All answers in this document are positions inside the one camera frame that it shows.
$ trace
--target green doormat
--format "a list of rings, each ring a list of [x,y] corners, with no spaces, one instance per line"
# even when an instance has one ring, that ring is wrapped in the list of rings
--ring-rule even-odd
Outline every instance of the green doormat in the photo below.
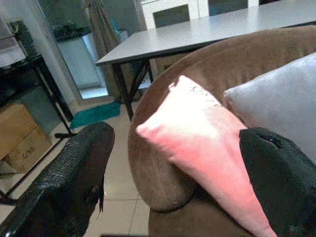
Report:
[[[103,121],[116,116],[120,113],[120,103],[112,102],[106,105],[94,107],[92,109],[80,111],[75,114],[70,124],[70,128],[85,126],[91,123]]]

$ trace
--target grey cushion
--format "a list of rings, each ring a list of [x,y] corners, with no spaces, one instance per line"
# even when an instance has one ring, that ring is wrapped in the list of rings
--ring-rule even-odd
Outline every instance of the grey cushion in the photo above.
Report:
[[[316,53],[228,89],[224,98],[247,126],[291,139],[316,163]]]

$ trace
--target brown sofa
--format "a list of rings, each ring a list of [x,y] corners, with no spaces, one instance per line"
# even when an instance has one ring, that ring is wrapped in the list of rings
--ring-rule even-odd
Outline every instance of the brown sofa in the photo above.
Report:
[[[253,236],[193,179],[169,164],[159,149],[135,133],[135,128],[162,103],[168,85],[180,75],[187,75],[223,102],[226,89],[313,52],[316,52],[316,26],[267,30],[197,50],[154,81],[139,103],[128,138],[134,181],[151,208],[150,236]]]

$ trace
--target curtain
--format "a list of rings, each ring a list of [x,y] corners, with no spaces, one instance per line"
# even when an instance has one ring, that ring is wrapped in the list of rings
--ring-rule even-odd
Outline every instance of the curtain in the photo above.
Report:
[[[85,0],[85,9],[91,22],[91,30],[94,37],[95,46],[99,59],[119,45],[110,17],[107,14],[101,0]],[[130,64],[121,65],[127,89],[130,90],[133,80],[133,72]],[[119,89],[116,84],[115,74],[110,64],[101,66],[106,78],[106,86],[109,95],[114,96],[115,100],[120,100]]]

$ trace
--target pink cushion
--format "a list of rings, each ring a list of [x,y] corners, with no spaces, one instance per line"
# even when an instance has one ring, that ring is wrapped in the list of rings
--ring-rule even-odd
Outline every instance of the pink cushion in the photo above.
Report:
[[[239,149],[245,126],[213,95],[181,76],[137,133],[158,145],[245,229],[276,237],[255,196]]]

